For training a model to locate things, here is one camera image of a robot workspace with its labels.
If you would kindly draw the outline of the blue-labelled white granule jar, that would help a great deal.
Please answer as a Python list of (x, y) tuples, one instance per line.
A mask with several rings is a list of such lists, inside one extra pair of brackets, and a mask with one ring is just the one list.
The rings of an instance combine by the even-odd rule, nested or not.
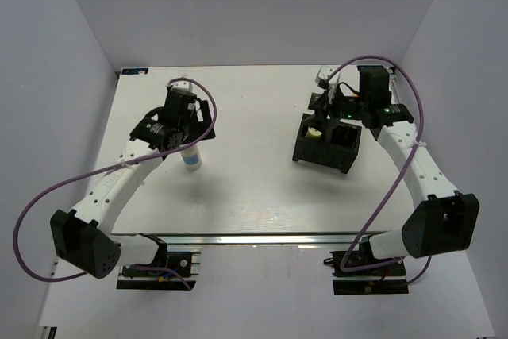
[(182, 150), (180, 155), (188, 170), (197, 170), (202, 166), (202, 157), (197, 145)]

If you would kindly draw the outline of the cream-lidded seasoning shaker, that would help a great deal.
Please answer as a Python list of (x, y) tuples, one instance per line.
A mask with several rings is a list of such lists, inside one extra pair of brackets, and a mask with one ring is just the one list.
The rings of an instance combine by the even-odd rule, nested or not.
[(305, 138), (310, 141), (320, 141), (322, 139), (322, 132), (309, 127), (306, 130)]

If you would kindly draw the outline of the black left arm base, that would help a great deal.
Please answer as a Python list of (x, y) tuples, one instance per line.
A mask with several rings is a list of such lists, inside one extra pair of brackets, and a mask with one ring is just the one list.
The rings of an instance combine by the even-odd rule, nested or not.
[(191, 291), (200, 272), (201, 249), (153, 235), (114, 236), (121, 250), (118, 290)]

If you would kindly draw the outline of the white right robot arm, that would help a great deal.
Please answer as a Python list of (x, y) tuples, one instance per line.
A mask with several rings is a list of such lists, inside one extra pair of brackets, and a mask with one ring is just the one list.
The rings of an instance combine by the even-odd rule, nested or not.
[(422, 258), (469, 248), (479, 213), (479, 200), (459, 191), (437, 166), (420, 140), (412, 114), (392, 101), (390, 72), (380, 65), (360, 65), (359, 89), (350, 96), (340, 90), (339, 74), (320, 68), (315, 79), (323, 95), (314, 105), (325, 117), (361, 121), (386, 151), (410, 192), (414, 212), (399, 229), (363, 239), (360, 268), (374, 275), (387, 260)]

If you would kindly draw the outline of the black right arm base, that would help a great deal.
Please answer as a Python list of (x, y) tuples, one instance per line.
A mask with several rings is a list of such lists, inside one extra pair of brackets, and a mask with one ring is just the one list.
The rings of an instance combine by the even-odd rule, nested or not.
[(335, 295), (407, 295), (406, 268), (402, 261), (363, 271), (344, 272), (340, 263), (346, 251), (331, 252), (323, 260), (330, 267)]

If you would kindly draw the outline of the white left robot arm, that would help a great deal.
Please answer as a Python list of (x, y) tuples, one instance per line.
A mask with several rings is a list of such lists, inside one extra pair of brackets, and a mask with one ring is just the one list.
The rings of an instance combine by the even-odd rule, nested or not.
[(50, 219), (56, 255), (103, 279), (115, 267), (141, 267), (158, 275), (167, 267), (167, 244), (153, 235), (113, 236), (129, 200), (168, 156), (213, 139), (210, 104), (193, 92), (189, 79), (167, 85), (164, 104), (149, 110), (129, 134), (113, 168), (69, 211)]

